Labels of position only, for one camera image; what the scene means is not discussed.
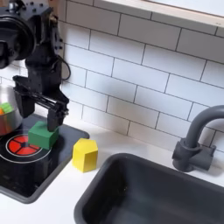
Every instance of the red burner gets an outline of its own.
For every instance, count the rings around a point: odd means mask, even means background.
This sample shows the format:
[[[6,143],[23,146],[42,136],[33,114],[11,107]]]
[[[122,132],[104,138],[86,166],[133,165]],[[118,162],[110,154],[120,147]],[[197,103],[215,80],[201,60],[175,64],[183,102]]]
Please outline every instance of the red burner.
[[[18,156],[30,156],[41,150],[36,145],[28,144],[28,136],[15,136],[8,142],[8,149]]]

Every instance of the yellow cube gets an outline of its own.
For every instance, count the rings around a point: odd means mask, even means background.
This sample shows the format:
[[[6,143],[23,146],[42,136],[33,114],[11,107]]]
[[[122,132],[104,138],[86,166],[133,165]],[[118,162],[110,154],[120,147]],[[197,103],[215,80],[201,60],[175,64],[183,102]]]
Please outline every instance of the yellow cube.
[[[96,141],[81,138],[73,146],[73,166],[81,172],[90,172],[96,168],[98,147]]]

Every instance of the black robotic arm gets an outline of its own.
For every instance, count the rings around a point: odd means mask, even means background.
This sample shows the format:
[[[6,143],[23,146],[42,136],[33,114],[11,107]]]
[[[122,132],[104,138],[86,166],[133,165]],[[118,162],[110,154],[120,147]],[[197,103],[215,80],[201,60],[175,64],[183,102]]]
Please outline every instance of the black robotic arm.
[[[26,118],[34,112],[35,103],[47,108],[49,131],[68,114],[69,100],[60,91],[61,45],[53,8],[21,0],[0,8],[0,69],[14,60],[25,60],[28,78],[13,77],[19,112]]]

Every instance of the toy block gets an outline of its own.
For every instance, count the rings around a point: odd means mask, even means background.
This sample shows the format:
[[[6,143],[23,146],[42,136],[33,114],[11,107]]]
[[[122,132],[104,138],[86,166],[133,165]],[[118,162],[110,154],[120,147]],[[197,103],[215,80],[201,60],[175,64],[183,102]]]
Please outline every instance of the toy block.
[[[4,114],[4,111],[0,108],[0,116]]]
[[[96,141],[81,138],[73,146],[73,166],[81,172],[90,172],[96,168],[98,147]]]
[[[28,132],[28,143],[50,150],[59,137],[59,128],[54,132],[47,129],[45,122],[36,122]]]
[[[8,102],[2,103],[0,108],[5,114],[10,113],[13,110],[13,107]]]

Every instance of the green cube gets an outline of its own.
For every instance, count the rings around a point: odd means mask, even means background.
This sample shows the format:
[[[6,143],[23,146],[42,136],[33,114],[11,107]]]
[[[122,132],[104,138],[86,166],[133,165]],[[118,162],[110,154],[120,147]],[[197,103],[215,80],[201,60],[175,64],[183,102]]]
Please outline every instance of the green cube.
[[[59,137],[59,128],[54,132],[47,130],[45,122],[36,122],[28,132],[28,143],[50,150]]]
[[[8,102],[2,103],[0,108],[5,114],[10,113],[13,110],[13,107]]]

